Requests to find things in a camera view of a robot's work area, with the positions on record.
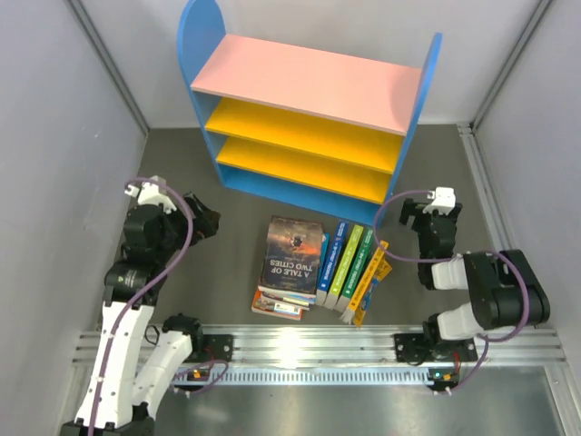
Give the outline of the light blue cover treehouse book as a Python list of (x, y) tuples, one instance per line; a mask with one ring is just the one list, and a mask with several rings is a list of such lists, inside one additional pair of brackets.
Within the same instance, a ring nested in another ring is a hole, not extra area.
[(387, 261), (384, 253), (388, 247), (389, 244), (387, 242), (380, 242), (365, 272), (362, 274), (347, 308), (340, 316), (342, 322), (353, 324), (358, 328), (362, 326), (367, 311), (369, 310), (374, 288), (392, 271), (392, 266)]

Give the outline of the lime green spine treehouse book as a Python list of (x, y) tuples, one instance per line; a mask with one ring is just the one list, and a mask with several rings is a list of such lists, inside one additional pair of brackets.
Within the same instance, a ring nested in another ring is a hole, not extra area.
[(349, 240), (341, 255), (339, 265), (337, 266), (330, 290), (324, 303), (325, 308), (334, 309), (339, 300), (343, 284), (347, 278), (362, 233), (363, 227), (356, 224), (352, 229)]

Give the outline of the dark blue spine treehouse book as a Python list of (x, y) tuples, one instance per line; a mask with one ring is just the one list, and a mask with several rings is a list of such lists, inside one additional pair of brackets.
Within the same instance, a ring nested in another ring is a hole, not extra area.
[(329, 241), (326, 261), (323, 264), (317, 287), (316, 305), (322, 306), (325, 303), (348, 229), (349, 223), (346, 221), (340, 221), (333, 238)]

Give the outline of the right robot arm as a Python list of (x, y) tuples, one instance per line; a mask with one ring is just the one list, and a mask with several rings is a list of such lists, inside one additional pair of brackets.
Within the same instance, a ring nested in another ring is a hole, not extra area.
[(425, 203), (408, 198), (399, 222), (413, 220), (418, 235), (419, 282), (431, 291), (466, 290), (469, 302), (457, 309), (431, 315), (421, 333), (395, 336), (399, 362), (473, 362), (473, 338), (502, 327), (516, 327), (528, 309), (527, 325), (550, 317), (548, 297), (520, 250), (502, 251), (500, 257), (477, 252), (454, 254), (460, 203), (445, 213), (430, 212)]

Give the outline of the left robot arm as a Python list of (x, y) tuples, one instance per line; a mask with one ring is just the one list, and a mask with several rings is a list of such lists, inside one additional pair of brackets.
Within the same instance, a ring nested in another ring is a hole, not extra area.
[[(183, 212), (181, 205), (187, 206)], [(162, 397), (185, 361), (205, 349), (202, 327), (182, 314), (168, 318), (145, 365), (138, 359), (170, 264), (214, 236), (219, 213), (188, 193), (180, 205), (165, 194), (140, 194), (126, 215), (121, 256), (103, 281), (102, 332), (91, 380), (63, 435), (151, 435)]]

